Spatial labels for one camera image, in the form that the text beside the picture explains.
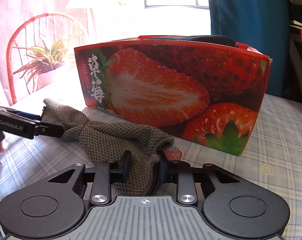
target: silver screw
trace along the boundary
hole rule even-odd
[[[182,195],[180,200],[184,203],[191,203],[195,201],[195,197],[192,195]]]
[[[95,203],[103,203],[108,200],[107,196],[104,195],[95,195],[92,197],[92,201]]]

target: woven cloth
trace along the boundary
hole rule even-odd
[[[94,165],[101,161],[119,160],[125,150],[132,153],[132,167],[126,183],[114,186],[125,195],[146,195],[155,185],[154,164],[157,150],[170,148],[174,138],[160,129],[134,123],[90,121],[82,112],[44,99],[42,121],[61,125],[62,140],[79,140]]]

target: table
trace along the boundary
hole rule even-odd
[[[52,83],[19,101],[13,108],[41,115],[44,98],[61,100],[62,104],[82,111],[91,120],[126,122],[86,107],[76,70],[67,78],[67,83]],[[93,166],[79,142],[64,142],[45,136],[29,140],[11,134],[6,134],[6,139],[10,145],[1,160],[0,201],[15,190],[74,163]],[[175,138],[174,146],[182,151],[182,159],[191,166],[214,163],[283,197],[291,209],[283,237],[301,238],[302,104],[265,95],[249,142],[239,157],[179,138]],[[157,193],[175,195],[175,190],[174,184],[165,184]]]

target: gray ribbed plate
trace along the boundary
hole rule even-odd
[[[211,229],[194,207],[180,206],[170,196],[117,197],[94,207],[85,221],[57,240],[227,240]],[[7,240],[18,240],[9,236]]]

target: strawberry box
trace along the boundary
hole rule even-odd
[[[241,43],[149,38],[75,48],[86,105],[241,155],[271,59]]]

